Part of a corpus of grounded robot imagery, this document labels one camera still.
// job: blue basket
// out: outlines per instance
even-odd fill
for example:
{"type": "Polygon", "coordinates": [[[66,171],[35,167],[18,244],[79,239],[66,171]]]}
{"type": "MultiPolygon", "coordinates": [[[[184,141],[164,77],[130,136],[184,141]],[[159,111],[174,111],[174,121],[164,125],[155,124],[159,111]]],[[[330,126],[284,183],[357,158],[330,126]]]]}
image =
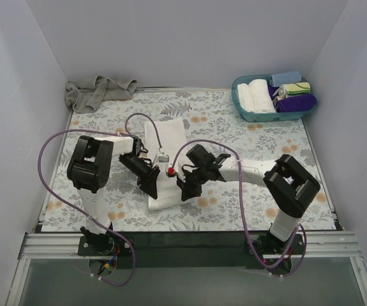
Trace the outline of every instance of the blue basket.
{"type": "Polygon", "coordinates": [[[267,121],[285,121],[285,120],[296,120],[300,119],[309,113],[312,113],[316,109],[316,105],[310,110],[304,110],[302,112],[289,112],[289,113],[249,113],[243,110],[240,106],[239,94],[237,92],[237,85],[246,83],[249,84],[252,80],[256,78],[262,78],[264,80],[270,79],[271,75],[249,75],[249,76],[241,76],[237,78],[232,85],[232,99],[234,106],[239,111],[241,117],[248,122],[267,122],[267,121]]]}

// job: rolled white towel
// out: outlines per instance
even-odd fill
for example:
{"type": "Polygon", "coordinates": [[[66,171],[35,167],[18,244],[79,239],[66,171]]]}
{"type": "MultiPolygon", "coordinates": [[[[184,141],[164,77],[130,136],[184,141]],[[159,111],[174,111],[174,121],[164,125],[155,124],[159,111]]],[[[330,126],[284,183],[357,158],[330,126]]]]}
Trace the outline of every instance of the rolled white towel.
{"type": "Polygon", "coordinates": [[[249,113],[254,112],[254,101],[251,96],[250,88],[247,84],[237,85],[237,93],[239,95],[240,106],[249,113]]]}
{"type": "Polygon", "coordinates": [[[275,113],[270,93],[268,93],[267,81],[263,79],[252,80],[248,84],[251,97],[254,102],[254,110],[256,113],[275,113]]]}

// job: floral patterned surface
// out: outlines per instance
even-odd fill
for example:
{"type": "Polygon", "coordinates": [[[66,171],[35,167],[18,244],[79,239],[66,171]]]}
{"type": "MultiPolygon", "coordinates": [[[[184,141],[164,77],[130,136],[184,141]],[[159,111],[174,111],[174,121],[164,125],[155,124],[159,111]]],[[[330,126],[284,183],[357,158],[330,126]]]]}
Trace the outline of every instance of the floral patterned surface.
{"type": "MultiPolygon", "coordinates": [[[[222,142],[244,159],[276,159],[292,154],[318,181],[317,165],[300,120],[252,124],[242,120],[229,91],[135,93],[129,101],[104,102],[96,113],[74,114],[70,128],[122,132],[127,116],[134,112],[154,120],[184,120],[189,140],[206,138],[222,142]]],[[[144,138],[144,117],[134,117],[129,130],[144,138]]],[[[66,178],[66,168],[81,133],[68,134],[54,190],[80,206],[80,198],[66,178]]],[[[218,147],[204,145],[215,154],[218,147]]],[[[241,230],[237,182],[208,182],[202,197],[155,212],[147,209],[147,198],[136,187],[136,177],[117,158],[113,159],[110,179],[105,186],[109,217],[118,231],[221,231],[241,230]]],[[[274,221],[277,205],[266,188],[244,185],[244,205],[249,229],[266,230],[274,221]]],[[[43,231],[79,231],[86,218],[54,197],[47,205],[43,231]]],[[[307,229],[335,229],[326,195],[321,189],[303,217],[307,229]]]]}

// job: rolled blue towel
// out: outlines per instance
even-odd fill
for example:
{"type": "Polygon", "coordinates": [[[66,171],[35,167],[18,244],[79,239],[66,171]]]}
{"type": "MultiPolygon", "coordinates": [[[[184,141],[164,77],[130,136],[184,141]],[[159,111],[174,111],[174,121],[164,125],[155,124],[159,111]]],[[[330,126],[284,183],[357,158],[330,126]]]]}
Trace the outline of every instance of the rolled blue towel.
{"type": "Polygon", "coordinates": [[[273,87],[279,87],[283,84],[298,83],[300,81],[301,74],[298,71],[278,73],[277,75],[271,75],[270,77],[270,85],[273,87]]]}
{"type": "Polygon", "coordinates": [[[276,104],[278,113],[302,112],[310,110],[317,104],[317,99],[313,94],[300,94],[279,100],[276,104]]]}

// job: folded white towel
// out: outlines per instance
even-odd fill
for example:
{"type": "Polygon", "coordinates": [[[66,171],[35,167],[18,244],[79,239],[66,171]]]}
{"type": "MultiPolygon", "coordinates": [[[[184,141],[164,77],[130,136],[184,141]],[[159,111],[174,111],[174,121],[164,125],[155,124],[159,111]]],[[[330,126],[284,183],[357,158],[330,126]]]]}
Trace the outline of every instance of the folded white towel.
{"type": "MultiPolygon", "coordinates": [[[[187,142],[186,132],[182,118],[168,121],[156,121],[156,128],[162,142],[161,151],[169,155],[170,164],[174,160],[177,151],[187,142]]],[[[147,157],[154,160],[155,155],[159,154],[159,145],[156,133],[151,122],[145,122],[145,148],[148,150],[147,157]]],[[[188,149],[184,148],[179,154],[177,161],[182,164],[192,164],[186,157],[188,149]]],[[[160,165],[160,173],[156,186],[158,188],[158,199],[149,197],[149,211],[172,207],[175,205],[190,203],[193,199],[183,202],[181,200],[182,190],[176,185],[176,178],[166,176],[165,168],[160,165]]]]}
{"type": "Polygon", "coordinates": [[[254,110],[256,113],[275,113],[266,80],[252,80],[248,84],[248,87],[254,101],[254,110]]]}
{"type": "Polygon", "coordinates": [[[237,93],[239,95],[240,106],[246,112],[254,112],[254,101],[251,96],[250,88],[247,84],[237,85],[237,93]]]}

